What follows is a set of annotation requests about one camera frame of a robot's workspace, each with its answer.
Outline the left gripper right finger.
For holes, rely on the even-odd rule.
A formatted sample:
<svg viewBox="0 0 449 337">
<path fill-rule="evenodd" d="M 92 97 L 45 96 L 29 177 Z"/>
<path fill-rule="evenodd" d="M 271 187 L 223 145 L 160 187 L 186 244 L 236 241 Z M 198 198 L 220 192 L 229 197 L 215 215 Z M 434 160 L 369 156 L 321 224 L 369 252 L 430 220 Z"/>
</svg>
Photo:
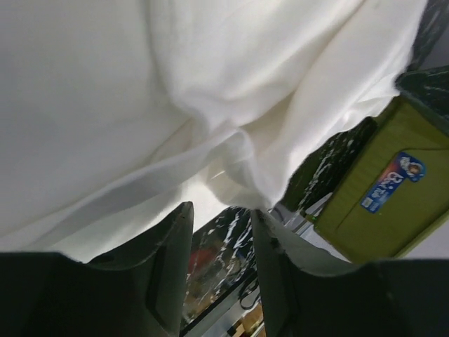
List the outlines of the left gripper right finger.
<svg viewBox="0 0 449 337">
<path fill-rule="evenodd" d="M 268 336 L 362 336 L 344 277 L 358 266 L 334 257 L 265 211 L 251 213 L 253 245 Z"/>
</svg>

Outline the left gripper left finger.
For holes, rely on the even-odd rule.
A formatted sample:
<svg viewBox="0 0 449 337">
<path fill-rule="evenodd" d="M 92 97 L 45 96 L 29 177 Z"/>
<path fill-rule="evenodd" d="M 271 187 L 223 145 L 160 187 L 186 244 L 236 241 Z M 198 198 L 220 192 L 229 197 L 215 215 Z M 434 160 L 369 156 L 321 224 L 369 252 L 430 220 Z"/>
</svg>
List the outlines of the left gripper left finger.
<svg viewBox="0 0 449 337">
<path fill-rule="evenodd" d="M 192 245 L 194 207 L 182 202 L 159 224 L 92 259 L 111 294 L 106 336 L 178 336 Z"/>
</svg>

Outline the white t shirt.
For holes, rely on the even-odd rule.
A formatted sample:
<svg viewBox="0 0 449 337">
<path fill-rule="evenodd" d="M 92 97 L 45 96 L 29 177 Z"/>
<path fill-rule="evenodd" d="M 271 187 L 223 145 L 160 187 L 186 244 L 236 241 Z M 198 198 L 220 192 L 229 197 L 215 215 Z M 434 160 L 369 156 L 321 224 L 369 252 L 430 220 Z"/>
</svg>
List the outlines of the white t shirt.
<svg viewBox="0 0 449 337">
<path fill-rule="evenodd" d="M 2 1 L 1 250 L 269 209 L 397 95 L 426 1 Z"/>
</svg>

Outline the black marble pattern mat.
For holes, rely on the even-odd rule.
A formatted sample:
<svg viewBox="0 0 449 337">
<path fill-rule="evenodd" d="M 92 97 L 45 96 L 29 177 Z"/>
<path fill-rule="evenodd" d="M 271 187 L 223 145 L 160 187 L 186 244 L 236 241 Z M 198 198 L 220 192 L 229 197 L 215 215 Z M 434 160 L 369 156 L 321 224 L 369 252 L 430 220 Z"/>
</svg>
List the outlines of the black marble pattern mat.
<svg viewBox="0 0 449 337">
<path fill-rule="evenodd" d="M 296 225 L 300 212 L 333 192 L 377 128 L 371 117 L 338 133 L 313 152 L 290 179 L 285 197 L 272 213 Z M 255 302 L 255 255 L 250 214 L 230 207 L 193 235 L 181 336 L 200 336 L 233 309 Z"/>
</svg>

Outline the olive green plastic basket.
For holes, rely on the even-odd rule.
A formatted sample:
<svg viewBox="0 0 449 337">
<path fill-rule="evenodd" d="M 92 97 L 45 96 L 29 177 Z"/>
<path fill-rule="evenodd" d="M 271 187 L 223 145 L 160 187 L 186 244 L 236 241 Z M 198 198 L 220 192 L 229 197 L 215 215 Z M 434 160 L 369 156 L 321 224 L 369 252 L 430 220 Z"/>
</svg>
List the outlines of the olive green plastic basket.
<svg viewBox="0 0 449 337">
<path fill-rule="evenodd" d="M 314 229 L 347 260 L 393 258 L 448 211 L 448 137 L 398 99 Z"/>
</svg>

